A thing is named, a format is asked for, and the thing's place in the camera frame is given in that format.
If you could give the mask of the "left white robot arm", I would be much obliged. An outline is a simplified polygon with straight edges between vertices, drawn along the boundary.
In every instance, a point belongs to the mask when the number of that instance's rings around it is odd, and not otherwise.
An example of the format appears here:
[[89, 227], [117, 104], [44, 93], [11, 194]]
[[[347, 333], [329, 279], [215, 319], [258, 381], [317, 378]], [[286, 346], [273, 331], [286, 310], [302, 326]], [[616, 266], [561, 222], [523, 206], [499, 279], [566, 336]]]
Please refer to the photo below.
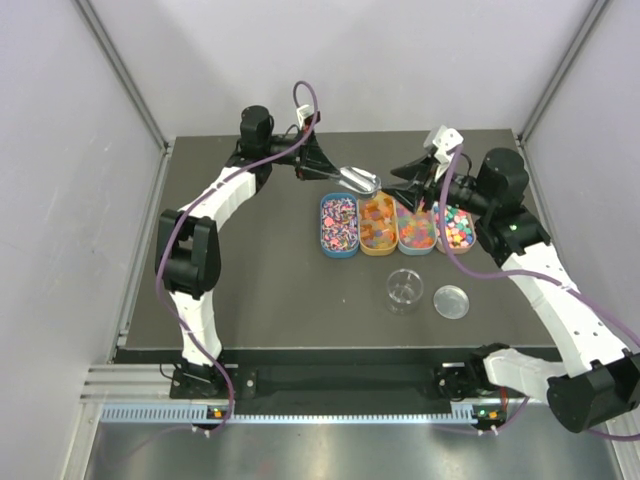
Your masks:
[[297, 108], [295, 135], [276, 135], [269, 110], [254, 105], [241, 113], [240, 137], [218, 178], [179, 210], [159, 219], [155, 286], [167, 294], [183, 338], [182, 367], [205, 396], [226, 387], [227, 374], [216, 366], [222, 352], [213, 309], [213, 291], [221, 273], [219, 232], [225, 222], [265, 185], [274, 164], [289, 165], [300, 180], [324, 180], [337, 168], [321, 152], [314, 127], [320, 112]]

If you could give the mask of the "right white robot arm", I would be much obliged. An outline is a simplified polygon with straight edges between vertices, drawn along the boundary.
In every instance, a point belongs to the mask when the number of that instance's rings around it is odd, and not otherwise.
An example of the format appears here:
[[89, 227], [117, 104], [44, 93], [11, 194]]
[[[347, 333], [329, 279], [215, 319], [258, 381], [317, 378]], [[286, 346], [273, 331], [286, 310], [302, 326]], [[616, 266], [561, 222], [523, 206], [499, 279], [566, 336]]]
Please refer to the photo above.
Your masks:
[[500, 387], [549, 406], [565, 429], [580, 433], [639, 406], [639, 356], [608, 328], [613, 318], [577, 289], [560, 262], [549, 233], [523, 204], [529, 175], [521, 155], [493, 148], [477, 175], [455, 169], [435, 154], [392, 169], [399, 183], [384, 186], [411, 211], [458, 207], [475, 216], [476, 238], [498, 267], [474, 278], [508, 278], [525, 296], [551, 336], [560, 359], [545, 361], [493, 343], [465, 362], [465, 392], [487, 396]]

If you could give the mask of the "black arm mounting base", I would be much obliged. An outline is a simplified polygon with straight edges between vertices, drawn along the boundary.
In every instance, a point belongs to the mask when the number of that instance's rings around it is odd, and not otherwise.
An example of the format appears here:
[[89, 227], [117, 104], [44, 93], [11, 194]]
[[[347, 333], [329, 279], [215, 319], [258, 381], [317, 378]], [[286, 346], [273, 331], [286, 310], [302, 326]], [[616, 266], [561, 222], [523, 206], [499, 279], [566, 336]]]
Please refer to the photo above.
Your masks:
[[210, 368], [198, 373], [183, 365], [174, 371], [175, 399], [212, 399], [230, 389], [238, 401], [271, 399], [289, 395], [294, 401], [318, 401], [323, 406], [360, 396], [399, 394], [427, 401], [458, 402], [466, 398], [491, 396], [496, 386], [478, 386], [464, 368], [429, 369], [424, 365], [240, 365], [223, 370]]

